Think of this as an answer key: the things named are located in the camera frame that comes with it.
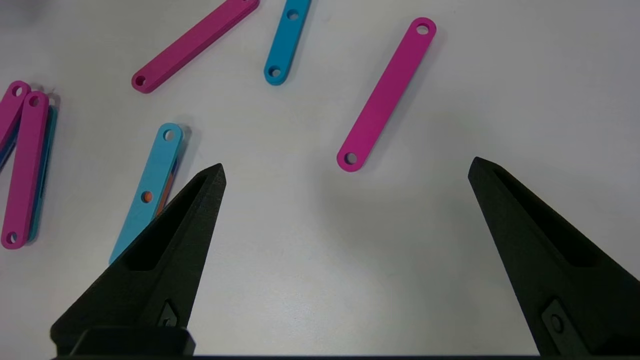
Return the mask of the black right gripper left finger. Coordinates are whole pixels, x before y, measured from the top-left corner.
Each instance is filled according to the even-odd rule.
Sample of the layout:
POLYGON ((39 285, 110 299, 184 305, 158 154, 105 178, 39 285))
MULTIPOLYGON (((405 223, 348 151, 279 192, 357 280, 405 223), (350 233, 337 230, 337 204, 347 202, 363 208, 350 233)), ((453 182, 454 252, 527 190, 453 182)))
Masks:
POLYGON ((197 173, 50 329, 59 357, 191 357, 187 330, 226 190, 197 173))

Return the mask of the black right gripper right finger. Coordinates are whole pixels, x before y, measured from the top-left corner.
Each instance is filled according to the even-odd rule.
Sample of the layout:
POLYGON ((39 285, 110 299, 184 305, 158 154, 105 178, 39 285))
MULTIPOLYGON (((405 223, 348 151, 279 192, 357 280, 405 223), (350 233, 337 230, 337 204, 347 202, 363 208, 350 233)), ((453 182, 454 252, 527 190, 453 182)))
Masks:
POLYGON ((539 355, 637 357, 637 278, 502 166, 468 180, 539 355))

